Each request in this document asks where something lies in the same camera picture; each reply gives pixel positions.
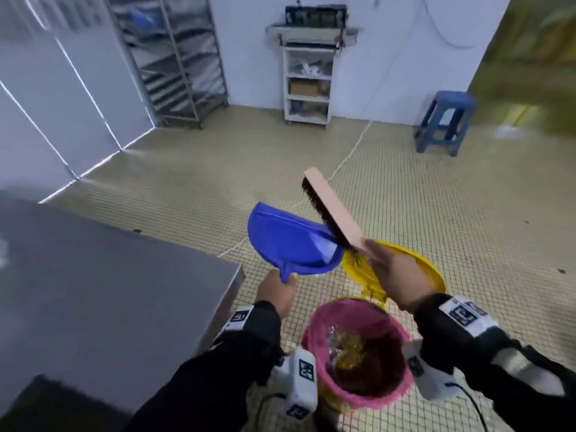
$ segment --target person's left hand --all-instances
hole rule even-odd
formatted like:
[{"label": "person's left hand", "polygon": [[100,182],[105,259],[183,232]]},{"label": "person's left hand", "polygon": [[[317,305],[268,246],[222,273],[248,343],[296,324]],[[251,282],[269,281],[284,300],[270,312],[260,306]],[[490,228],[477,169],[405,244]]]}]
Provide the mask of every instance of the person's left hand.
[{"label": "person's left hand", "polygon": [[261,300],[270,302],[276,308],[280,318],[285,319],[292,309],[297,283],[298,275],[296,273],[292,273],[284,284],[280,280],[280,271],[272,269],[258,285],[254,303]]}]

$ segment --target hand brush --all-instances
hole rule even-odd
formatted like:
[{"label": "hand brush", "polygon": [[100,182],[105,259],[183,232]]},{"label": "hand brush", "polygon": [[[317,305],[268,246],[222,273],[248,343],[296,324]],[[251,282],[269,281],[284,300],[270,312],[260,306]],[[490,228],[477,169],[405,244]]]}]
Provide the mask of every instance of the hand brush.
[{"label": "hand brush", "polygon": [[318,168],[304,172],[302,189],[334,235],[337,244],[355,254],[366,252],[362,230],[338,199]]}]

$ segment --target blue dustpan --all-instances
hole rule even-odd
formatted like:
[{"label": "blue dustpan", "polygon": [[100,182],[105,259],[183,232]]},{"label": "blue dustpan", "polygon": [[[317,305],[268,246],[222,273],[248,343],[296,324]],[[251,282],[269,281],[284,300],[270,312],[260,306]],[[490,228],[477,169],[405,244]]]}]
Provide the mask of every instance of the blue dustpan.
[{"label": "blue dustpan", "polygon": [[344,256],[326,225],[264,203],[256,204],[250,214],[248,238],[262,258],[280,270],[283,283],[291,273],[332,271]]}]

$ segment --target stainless steel table top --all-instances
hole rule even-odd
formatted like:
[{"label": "stainless steel table top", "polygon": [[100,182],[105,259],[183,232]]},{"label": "stainless steel table top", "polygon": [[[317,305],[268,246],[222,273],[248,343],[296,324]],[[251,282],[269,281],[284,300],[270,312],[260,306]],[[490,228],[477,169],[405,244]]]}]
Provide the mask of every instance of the stainless steel table top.
[{"label": "stainless steel table top", "polygon": [[0,415],[38,374],[135,411],[226,320],[244,273],[0,193]]}]

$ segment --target tiled floor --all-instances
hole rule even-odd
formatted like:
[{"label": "tiled floor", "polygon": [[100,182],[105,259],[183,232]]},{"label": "tiled floor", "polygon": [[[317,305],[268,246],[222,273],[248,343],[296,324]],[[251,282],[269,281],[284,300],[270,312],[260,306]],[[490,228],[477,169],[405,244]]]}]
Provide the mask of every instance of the tiled floor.
[{"label": "tiled floor", "polygon": [[[236,304],[250,304],[269,268],[244,240],[250,211],[261,201],[318,220],[301,193],[302,172],[317,166],[329,177],[365,127],[339,118],[326,130],[288,126],[279,112],[232,106],[204,130],[156,130],[51,204],[217,255],[241,243],[223,257],[242,264],[247,278]],[[576,369],[575,163],[569,139],[496,139],[474,128],[451,158],[440,148],[417,154],[408,127],[373,123],[331,184],[366,236],[424,255],[450,293]],[[301,279],[284,347],[298,344],[318,305],[357,290],[340,268]],[[408,315],[389,308],[414,332]],[[249,395],[252,414],[262,395]],[[491,427],[502,430],[476,398]],[[296,430],[271,411],[264,410],[265,430]],[[340,421],[359,431],[480,430],[469,401],[436,406],[415,389],[387,409]]]}]

